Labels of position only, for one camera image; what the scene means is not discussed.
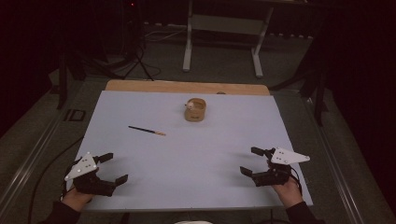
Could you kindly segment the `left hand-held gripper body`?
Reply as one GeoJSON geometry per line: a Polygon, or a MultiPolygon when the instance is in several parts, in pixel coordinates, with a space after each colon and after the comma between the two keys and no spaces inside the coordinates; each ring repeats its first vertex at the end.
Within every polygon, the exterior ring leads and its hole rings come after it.
{"type": "Polygon", "coordinates": [[[79,160],[74,161],[64,180],[73,181],[74,187],[81,193],[111,197],[115,182],[101,180],[97,175],[98,163],[93,160],[93,155],[88,152],[79,160]]]}

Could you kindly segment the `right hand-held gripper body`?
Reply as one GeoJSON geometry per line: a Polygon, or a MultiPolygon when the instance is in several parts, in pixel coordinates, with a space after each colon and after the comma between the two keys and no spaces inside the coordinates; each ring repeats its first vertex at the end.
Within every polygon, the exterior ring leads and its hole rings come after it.
{"type": "Polygon", "coordinates": [[[269,170],[252,175],[252,180],[257,187],[283,185],[291,177],[291,165],[294,163],[310,161],[309,156],[296,153],[281,147],[267,150],[266,155],[269,170]]]}

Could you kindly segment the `black paintbrush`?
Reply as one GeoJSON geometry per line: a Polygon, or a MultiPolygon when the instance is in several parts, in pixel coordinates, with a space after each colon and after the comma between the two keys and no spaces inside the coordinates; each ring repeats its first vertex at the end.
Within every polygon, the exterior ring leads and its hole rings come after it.
{"type": "Polygon", "coordinates": [[[134,129],[134,130],[138,130],[138,131],[141,131],[141,132],[153,133],[153,134],[158,134],[158,135],[166,136],[166,133],[162,133],[162,132],[159,132],[159,131],[153,131],[153,130],[149,130],[149,129],[145,129],[145,128],[140,128],[140,127],[135,127],[135,126],[131,126],[131,125],[128,125],[128,128],[134,129]]]}

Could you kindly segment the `round wooden holder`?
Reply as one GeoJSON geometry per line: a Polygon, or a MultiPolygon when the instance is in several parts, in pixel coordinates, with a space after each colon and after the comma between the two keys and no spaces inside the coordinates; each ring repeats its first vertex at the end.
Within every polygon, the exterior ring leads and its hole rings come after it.
{"type": "Polygon", "coordinates": [[[184,118],[190,122],[199,122],[205,118],[206,102],[201,98],[191,98],[188,102],[194,102],[194,109],[185,106],[184,118]]]}

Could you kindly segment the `person's left hand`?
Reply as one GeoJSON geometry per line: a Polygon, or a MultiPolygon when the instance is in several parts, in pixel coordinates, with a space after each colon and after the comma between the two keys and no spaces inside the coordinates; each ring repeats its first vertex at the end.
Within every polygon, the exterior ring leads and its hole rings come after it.
{"type": "Polygon", "coordinates": [[[93,194],[81,193],[76,188],[71,188],[63,196],[62,203],[77,212],[81,212],[85,205],[89,203],[93,197],[93,194]]]}

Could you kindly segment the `person's right hand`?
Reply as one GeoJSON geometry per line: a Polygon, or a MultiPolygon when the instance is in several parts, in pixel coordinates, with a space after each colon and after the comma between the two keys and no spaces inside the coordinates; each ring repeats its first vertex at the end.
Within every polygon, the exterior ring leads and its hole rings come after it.
{"type": "Polygon", "coordinates": [[[283,185],[273,185],[272,188],[285,208],[293,207],[304,200],[299,184],[291,177],[283,185]]]}

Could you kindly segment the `black rectangular floor plate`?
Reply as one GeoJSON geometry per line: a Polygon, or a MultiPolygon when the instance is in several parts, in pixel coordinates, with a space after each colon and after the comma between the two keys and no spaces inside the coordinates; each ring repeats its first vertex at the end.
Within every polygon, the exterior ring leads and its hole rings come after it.
{"type": "Polygon", "coordinates": [[[85,110],[68,109],[64,116],[64,121],[83,121],[86,116],[85,110]]]}

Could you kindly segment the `white table sheet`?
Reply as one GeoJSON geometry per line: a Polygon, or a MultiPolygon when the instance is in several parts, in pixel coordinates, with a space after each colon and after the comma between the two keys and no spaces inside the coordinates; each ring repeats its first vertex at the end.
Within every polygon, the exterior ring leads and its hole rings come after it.
{"type": "Polygon", "coordinates": [[[184,118],[189,93],[103,91],[78,153],[113,153],[98,175],[128,175],[112,197],[98,197],[91,211],[180,211],[278,207],[269,187],[240,173],[267,168],[252,147],[291,149],[272,96],[205,94],[205,118],[184,118]],[[128,125],[166,133],[141,132],[128,125]]]}

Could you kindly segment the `black stand leg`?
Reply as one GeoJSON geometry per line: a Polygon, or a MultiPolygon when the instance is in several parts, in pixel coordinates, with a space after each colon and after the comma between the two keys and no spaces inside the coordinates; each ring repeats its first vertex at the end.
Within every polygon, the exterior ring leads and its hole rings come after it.
{"type": "Polygon", "coordinates": [[[317,92],[316,92],[316,102],[315,102],[315,109],[314,109],[314,118],[318,124],[318,126],[322,125],[322,118],[321,114],[323,111],[323,99],[324,99],[324,92],[325,92],[325,83],[327,78],[327,70],[323,70],[320,72],[318,76],[318,85],[317,85],[317,92]]]}

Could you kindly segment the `black tripod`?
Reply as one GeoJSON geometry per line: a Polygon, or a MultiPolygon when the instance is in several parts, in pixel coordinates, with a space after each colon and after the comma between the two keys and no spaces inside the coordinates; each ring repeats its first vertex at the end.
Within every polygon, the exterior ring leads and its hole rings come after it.
{"type": "Polygon", "coordinates": [[[125,25],[130,41],[130,47],[127,50],[126,56],[128,59],[132,60],[132,67],[126,72],[125,77],[128,77],[137,66],[140,66],[146,76],[146,79],[153,81],[153,76],[148,71],[146,64],[143,62],[146,39],[144,37],[141,0],[123,0],[123,6],[126,15],[125,25]]]}

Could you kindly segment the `white metal stand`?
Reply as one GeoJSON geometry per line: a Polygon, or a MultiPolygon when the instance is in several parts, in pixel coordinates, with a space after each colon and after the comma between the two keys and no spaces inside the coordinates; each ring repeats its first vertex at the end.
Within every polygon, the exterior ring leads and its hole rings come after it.
{"type": "Polygon", "coordinates": [[[264,13],[264,19],[250,20],[221,16],[209,16],[203,14],[195,14],[193,12],[193,0],[189,0],[188,4],[188,20],[187,20],[187,42],[185,47],[182,70],[189,72],[191,70],[191,54],[192,54],[192,31],[204,30],[212,32],[233,33],[242,35],[256,35],[258,42],[251,49],[251,58],[257,78],[263,77],[262,64],[260,59],[260,51],[262,42],[265,38],[270,20],[274,9],[269,7],[264,13]]]}

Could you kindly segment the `metal floor rail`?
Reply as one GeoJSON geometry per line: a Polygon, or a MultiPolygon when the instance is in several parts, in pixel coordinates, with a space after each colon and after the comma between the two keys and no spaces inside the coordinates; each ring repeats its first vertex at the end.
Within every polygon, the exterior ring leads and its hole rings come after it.
{"type": "Polygon", "coordinates": [[[313,100],[311,98],[303,97],[302,102],[304,104],[305,110],[309,118],[314,123],[314,127],[318,134],[319,142],[321,143],[321,146],[323,147],[323,150],[325,151],[326,154],[326,160],[330,172],[332,174],[332,179],[340,195],[343,206],[345,207],[350,223],[364,224],[364,221],[361,216],[361,212],[359,211],[356,201],[351,194],[351,190],[347,183],[347,180],[345,179],[343,172],[337,162],[335,154],[332,151],[329,138],[325,133],[324,129],[318,124],[317,120],[315,119],[313,100]]]}
{"type": "Polygon", "coordinates": [[[0,219],[7,216],[8,210],[20,194],[22,188],[30,178],[33,170],[42,157],[47,145],[49,144],[54,132],[59,126],[60,119],[54,118],[40,135],[34,147],[30,150],[28,157],[21,164],[4,193],[0,196],[0,219]]]}

